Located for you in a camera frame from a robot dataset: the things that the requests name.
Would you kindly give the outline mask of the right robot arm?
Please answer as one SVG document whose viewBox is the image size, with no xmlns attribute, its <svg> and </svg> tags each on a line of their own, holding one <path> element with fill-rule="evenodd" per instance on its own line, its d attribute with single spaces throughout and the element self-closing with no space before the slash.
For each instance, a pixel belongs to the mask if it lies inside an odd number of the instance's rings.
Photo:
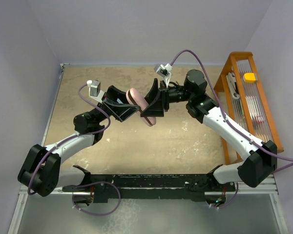
<svg viewBox="0 0 293 234">
<path fill-rule="evenodd" d="M 206 94 L 208 82 L 201 71 L 188 71 L 183 85 L 170 82 L 171 72 L 166 69 L 158 68 L 156 73 L 163 80 L 153 82 L 141 117 L 163 117 L 171 103 L 185 101 L 190 116 L 217 132 L 242 158 L 240 163 L 222 165 L 212 172 L 207 179 L 211 190 L 218 191 L 229 182 L 244 182 L 255 188 L 275 171 L 277 159 L 272 155 L 277 153 L 276 144 L 263 142 L 226 115 Z"/>
</svg>

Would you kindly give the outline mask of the pink glasses case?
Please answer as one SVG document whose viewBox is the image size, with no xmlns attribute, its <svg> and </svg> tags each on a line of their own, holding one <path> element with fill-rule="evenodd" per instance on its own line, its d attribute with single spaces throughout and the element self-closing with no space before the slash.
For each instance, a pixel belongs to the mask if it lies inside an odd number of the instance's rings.
<svg viewBox="0 0 293 234">
<path fill-rule="evenodd" d="M 140 107 L 140 110 L 137 112 L 140 119 L 148 126 L 152 127 L 156 124 L 156 117 L 141 117 L 142 111 L 148 106 L 146 99 L 137 91 L 135 88 L 130 88 L 126 92 L 126 99 L 129 104 L 136 105 Z"/>
</svg>

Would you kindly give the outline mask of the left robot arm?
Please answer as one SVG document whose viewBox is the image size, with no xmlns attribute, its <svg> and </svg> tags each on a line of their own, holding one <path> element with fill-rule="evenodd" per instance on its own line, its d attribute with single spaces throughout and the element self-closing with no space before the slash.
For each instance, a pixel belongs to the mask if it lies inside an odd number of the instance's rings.
<svg viewBox="0 0 293 234">
<path fill-rule="evenodd" d="M 88 81 L 82 88 L 88 89 L 94 104 L 82 94 L 79 96 L 93 107 L 91 111 L 74 117 L 74 133 L 47 146 L 32 146 L 18 174 L 18 181 L 27 187 L 29 195 L 49 195 L 59 187 L 61 164 L 85 148 L 98 143 L 111 125 L 111 118 L 123 122 L 134 113 L 142 110 L 142 104 L 132 101 L 129 92 L 110 86 L 106 92 Z"/>
</svg>

